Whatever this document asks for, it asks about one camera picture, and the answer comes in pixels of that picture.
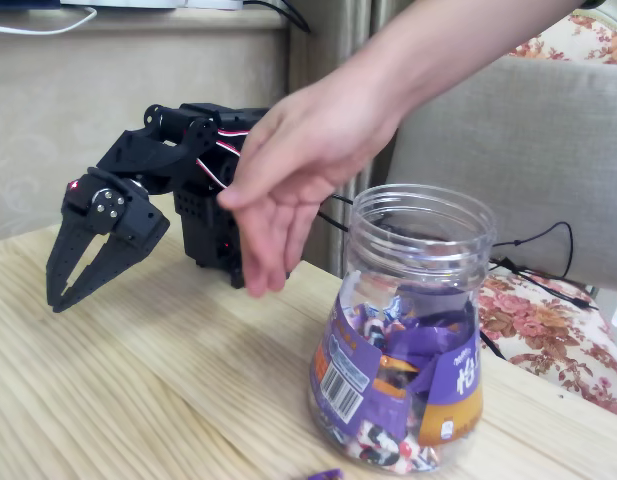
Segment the bare human hand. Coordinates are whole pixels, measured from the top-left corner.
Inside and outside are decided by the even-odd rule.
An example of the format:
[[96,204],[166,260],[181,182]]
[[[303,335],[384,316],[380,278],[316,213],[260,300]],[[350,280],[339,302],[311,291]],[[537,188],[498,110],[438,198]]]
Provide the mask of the bare human hand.
[[339,71],[279,102],[258,122],[218,197],[237,222],[245,286],[281,290],[320,205],[394,134],[408,91]]

